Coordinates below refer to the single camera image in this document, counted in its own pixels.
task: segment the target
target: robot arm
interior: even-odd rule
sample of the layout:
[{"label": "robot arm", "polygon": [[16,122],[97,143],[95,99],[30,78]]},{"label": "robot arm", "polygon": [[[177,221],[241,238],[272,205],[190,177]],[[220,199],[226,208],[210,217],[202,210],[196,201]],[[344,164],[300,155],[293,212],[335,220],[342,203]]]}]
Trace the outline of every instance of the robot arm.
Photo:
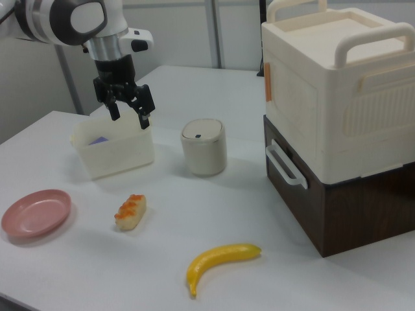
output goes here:
[{"label": "robot arm", "polygon": [[153,46],[147,30],[130,29],[122,0],[0,0],[0,38],[82,45],[95,61],[99,102],[119,118],[116,100],[133,108],[144,129],[154,110],[147,85],[137,86],[131,54]]}]

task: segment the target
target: brown wooden drawer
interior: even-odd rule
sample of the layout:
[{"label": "brown wooden drawer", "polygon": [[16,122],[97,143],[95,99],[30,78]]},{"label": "brown wooden drawer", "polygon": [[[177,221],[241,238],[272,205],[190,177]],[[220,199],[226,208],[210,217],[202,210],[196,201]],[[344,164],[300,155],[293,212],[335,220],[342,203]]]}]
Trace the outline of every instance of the brown wooden drawer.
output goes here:
[{"label": "brown wooden drawer", "polygon": [[325,185],[264,116],[265,146],[277,142],[307,188],[289,185],[267,157],[268,178],[326,257],[415,229],[415,163],[367,178]]}]

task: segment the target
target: cream plastic crate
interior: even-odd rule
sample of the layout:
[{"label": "cream plastic crate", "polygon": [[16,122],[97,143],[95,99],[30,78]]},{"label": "cream plastic crate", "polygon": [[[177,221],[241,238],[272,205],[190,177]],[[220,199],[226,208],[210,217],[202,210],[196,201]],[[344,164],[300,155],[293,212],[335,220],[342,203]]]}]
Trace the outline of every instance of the cream plastic crate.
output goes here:
[{"label": "cream plastic crate", "polygon": [[262,25],[268,119],[325,184],[414,162],[414,27],[326,0],[276,21],[306,2]]},{"label": "cream plastic crate", "polygon": [[[91,144],[99,137],[108,141]],[[98,117],[76,124],[71,144],[77,150],[92,179],[137,168],[153,162],[151,126],[142,130],[133,109],[121,117]]]}]

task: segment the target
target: purple object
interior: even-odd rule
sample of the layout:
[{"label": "purple object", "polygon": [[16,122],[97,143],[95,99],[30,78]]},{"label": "purple object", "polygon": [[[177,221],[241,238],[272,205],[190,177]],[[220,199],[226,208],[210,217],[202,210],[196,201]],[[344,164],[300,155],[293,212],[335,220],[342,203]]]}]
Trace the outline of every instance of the purple object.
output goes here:
[{"label": "purple object", "polygon": [[97,144],[97,143],[102,143],[103,141],[108,141],[107,138],[105,137],[99,137],[98,139],[94,140],[92,143],[90,143],[89,145],[91,146],[92,144]]}]

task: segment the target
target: crate handle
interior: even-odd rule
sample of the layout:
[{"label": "crate handle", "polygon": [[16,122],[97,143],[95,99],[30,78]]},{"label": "crate handle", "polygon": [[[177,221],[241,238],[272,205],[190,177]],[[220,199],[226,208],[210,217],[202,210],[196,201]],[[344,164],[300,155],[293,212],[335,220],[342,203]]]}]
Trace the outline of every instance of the crate handle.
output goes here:
[{"label": "crate handle", "polygon": [[[315,0],[274,0],[267,10],[267,23],[273,23],[276,21],[275,13],[280,8],[288,8],[294,5],[300,5],[302,3],[313,2]],[[319,12],[325,12],[327,10],[327,0],[318,0]]]},{"label": "crate handle", "polygon": [[415,49],[415,29],[408,23],[397,23],[392,26],[376,27],[358,34],[345,37],[337,45],[335,52],[335,67],[342,68],[347,63],[348,52],[358,45],[405,37],[404,51],[412,52]]},{"label": "crate handle", "polygon": [[[288,174],[284,171],[281,165],[278,163],[277,159],[274,157],[272,152],[275,152],[279,158],[284,162],[284,164],[288,167],[288,169],[296,176],[296,178],[291,178]],[[285,152],[281,149],[278,143],[275,140],[272,140],[271,144],[265,148],[265,154],[275,166],[277,171],[281,174],[282,178],[287,182],[289,185],[301,185],[304,189],[308,188],[307,180],[305,179],[304,175],[298,170],[295,164],[287,157]]]}]

